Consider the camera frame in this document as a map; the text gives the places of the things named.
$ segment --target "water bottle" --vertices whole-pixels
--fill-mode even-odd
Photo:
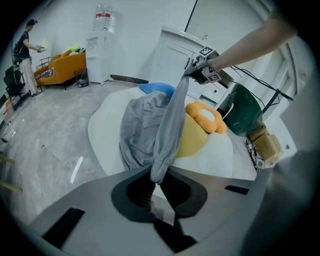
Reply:
[[[110,17],[112,14],[111,4],[98,4],[95,8],[95,18],[93,22],[93,30],[109,30]]]

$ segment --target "cardboard box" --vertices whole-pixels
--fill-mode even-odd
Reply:
[[[282,148],[277,137],[274,134],[263,133],[253,144],[256,152],[263,158],[266,165],[277,162],[283,155]]]
[[[262,134],[269,134],[267,127],[263,123],[257,129],[249,133],[249,139],[254,142],[257,138],[259,138]]]

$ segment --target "trash can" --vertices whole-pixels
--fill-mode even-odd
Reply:
[[[88,70],[86,68],[75,71],[74,77],[79,88],[86,87],[89,84]]]
[[[223,121],[236,135],[248,137],[263,124],[262,110],[252,93],[240,84],[230,95],[229,107],[232,103],[233,109]]]

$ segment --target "black chair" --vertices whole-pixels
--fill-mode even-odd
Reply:
[[[31,92],[29,90],[24,95],[22,94],[21,90],[23,89],[23,87],[25,87],[26,83],[20,70],[18,68],[14,68],[13,66],[9,67],[5,71],[5,77],[3,81],[7,86],[6,91],[9,94],[9,97],[19,97],[18,102],[16,104],[12,104],[13,109],[16,110],[18,106],[21,106],[22,103],[31,96]]]

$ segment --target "drawer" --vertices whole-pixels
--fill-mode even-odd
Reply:
[[[218,82],[207,83],[203,86],[202,95],[218,103],[227,92],[227,89]]]

